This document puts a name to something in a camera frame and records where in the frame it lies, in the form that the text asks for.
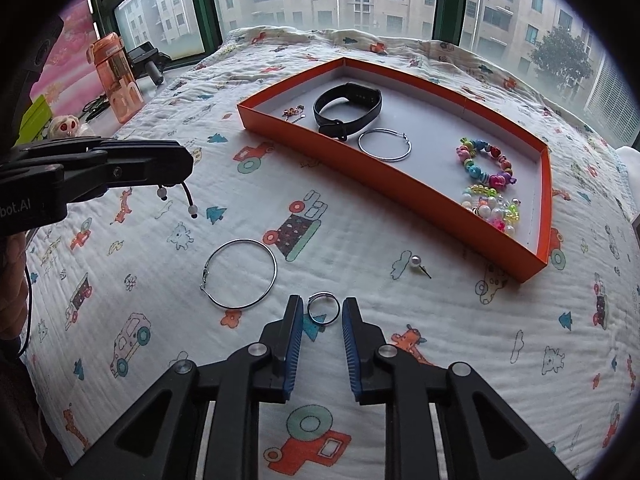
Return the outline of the left hand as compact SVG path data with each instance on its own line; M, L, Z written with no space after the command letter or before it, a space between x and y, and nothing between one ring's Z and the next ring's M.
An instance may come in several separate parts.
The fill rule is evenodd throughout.
M21 333L27 318L24 233L14 234L6 240L1 263L0 336L2 340L11 340Z

